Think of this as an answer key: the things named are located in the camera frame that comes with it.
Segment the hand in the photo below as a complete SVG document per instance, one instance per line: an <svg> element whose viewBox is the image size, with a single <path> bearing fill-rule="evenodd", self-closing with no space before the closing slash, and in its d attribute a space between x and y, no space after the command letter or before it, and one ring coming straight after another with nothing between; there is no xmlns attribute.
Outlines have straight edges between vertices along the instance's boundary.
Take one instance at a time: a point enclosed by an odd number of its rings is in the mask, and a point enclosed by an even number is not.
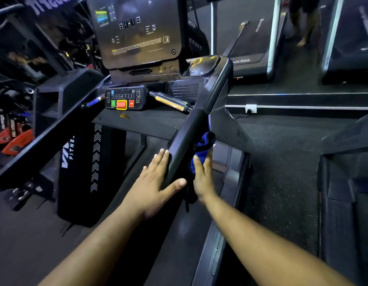
<svg viewBox="0 0 368 286"><path fill-rule="evenodd" d="M209 197L216 197L217 194L214 189L213 174L212 174L212 159L213 159L213 149L210 149L208 155L206 156L204 165L198 156L193 157L193 164L195 166L196 177L193 181L195 192L198 199L203 204L206 203Z"/></svg>
<svg viewBox="0 0 368 286"><path fill-rule="evenodd" d="M161 149L155 154L148 167L144 166L139 178L124 197L122 204L127 204L131 211L136 211L142 219L149 219L164 206L164 204L186 185L186 180L180 178L164 190L160 190L169 161L169 151Z"/></svg>

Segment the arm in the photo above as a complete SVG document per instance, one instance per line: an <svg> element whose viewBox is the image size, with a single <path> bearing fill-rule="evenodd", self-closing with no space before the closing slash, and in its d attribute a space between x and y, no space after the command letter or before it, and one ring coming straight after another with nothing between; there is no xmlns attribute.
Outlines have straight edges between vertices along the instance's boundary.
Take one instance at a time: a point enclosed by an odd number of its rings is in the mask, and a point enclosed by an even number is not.
<svg viewBox="0 0 368 286"><path fill-rule="evenodd" d="M212 153L204 166L198 157L194 187L220 232L260 286L353 285L309 252L277 236L226 202L214 190Z"/></svg>
<svg viewBox="0 0 368 286"><path fill-rule="evenodd" d="M169 160L161 149L127 193L122 204L101 223L39 286L103 285L120 257L132 231L154 216L186 185L179 179L160 191Z"/></svg>

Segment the ventilation grille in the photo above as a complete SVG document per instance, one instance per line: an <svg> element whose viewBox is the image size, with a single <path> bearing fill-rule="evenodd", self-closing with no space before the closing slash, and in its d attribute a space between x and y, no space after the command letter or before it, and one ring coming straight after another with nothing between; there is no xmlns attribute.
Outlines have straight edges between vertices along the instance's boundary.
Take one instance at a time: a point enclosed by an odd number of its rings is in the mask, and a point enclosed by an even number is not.
<svg viewBox="0 0 368 286"><path fill-rule="evenodd" d="M175 97L197 97L198 84L193 85L175 85L172 87L173 96Z"/></svg>
<svg viewBox="0 0 368 286"><path fill-rule="evenodd" d="M139 69L139 70L132 70L130 71L130 75L136 76L136 75L144 75L144 74L150 74L152 72L151 69Z"/></svg>

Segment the yellow-outlined button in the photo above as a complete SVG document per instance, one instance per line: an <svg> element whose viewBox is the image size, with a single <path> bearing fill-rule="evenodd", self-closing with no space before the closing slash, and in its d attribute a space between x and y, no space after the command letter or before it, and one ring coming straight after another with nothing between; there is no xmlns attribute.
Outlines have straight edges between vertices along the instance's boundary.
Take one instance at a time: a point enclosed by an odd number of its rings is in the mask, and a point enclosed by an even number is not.
<svg viewBox="0 0 368 286"><path fill-rule="evenodd" d="M124 101L124 102L126 103L126 108L118 108L118 102L119 102L119 101ZM127 110L127 100L117 100L117 101L116 101L116 109L117 109L117 110Z"/></svg>

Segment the person's leg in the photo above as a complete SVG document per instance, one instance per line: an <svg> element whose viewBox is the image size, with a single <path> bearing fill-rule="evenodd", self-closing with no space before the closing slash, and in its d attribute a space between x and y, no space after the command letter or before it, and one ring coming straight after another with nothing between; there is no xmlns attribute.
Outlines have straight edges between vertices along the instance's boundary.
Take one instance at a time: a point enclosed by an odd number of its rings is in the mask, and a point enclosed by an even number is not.
<svg viewBox="0 0 368 286"><path fill-rule="evenodd" d="M307 14L305 35L298 43L297 47L303 47L310 40L312 30L318 22L319 18L319 0L303 0L302 8L303 12Z"/></svg>
<svg viewBox="0 0 368 286"><path fill-rule="evenodd" d="M301 7L302 0L290 0L290 19L294 26L294 33L290 36L293 38L301 33Z"/></svg>

